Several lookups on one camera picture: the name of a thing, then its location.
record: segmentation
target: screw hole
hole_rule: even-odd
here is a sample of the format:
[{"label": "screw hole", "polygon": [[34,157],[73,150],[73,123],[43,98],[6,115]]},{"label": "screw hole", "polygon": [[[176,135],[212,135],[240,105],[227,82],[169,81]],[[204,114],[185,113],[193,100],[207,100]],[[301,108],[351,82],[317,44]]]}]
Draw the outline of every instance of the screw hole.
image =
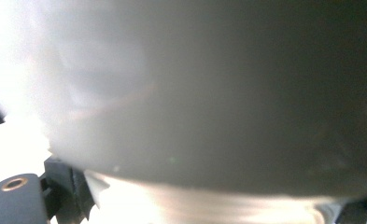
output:
[{"label": "screw hole", "polygon": [[28,182],[28,179],[23,177],[12,179],[8,181],[5,185],[3,185],[2,191],[11,191],[14,189],[18,189],[24,186],[26,182]]}]

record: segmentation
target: white surface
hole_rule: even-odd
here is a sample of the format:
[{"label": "white surface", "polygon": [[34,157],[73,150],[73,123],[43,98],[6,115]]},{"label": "white surface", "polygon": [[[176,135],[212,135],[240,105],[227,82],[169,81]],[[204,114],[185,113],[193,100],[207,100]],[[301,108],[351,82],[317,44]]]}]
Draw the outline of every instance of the white surface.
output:
[{"label": "white surface", "polygon": [[14,175],[44,173],[43,161],[50,156],[48,142],[31,123],[0,125],[0,181]]}]

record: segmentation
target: grey surface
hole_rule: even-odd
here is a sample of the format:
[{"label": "grey surface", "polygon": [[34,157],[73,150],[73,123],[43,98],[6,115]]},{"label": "grey surface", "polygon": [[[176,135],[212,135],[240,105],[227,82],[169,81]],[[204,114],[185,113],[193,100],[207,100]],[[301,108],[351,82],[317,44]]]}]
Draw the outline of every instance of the grey surface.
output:
[{"label": "grey surface", "polygon": [[11,5],[0,109],[35,113],[64,161],[197,189],[367,194],[366,5]]}]

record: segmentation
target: black bracket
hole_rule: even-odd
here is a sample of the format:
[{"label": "black bracket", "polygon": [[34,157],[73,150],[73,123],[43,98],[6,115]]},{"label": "black bracket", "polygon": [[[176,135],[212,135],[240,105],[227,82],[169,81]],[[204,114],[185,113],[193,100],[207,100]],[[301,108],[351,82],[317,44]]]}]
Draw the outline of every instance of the black bracket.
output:
[{"label": "black bracket", "polygon": [[367,224],[367,199],[346,204],[335,224]]},{"label": "black bracket", "polygon": [[60,160],[44,161],[45,173],[0,182],[0,224],[79,224],[94,205],[84,174]]}]

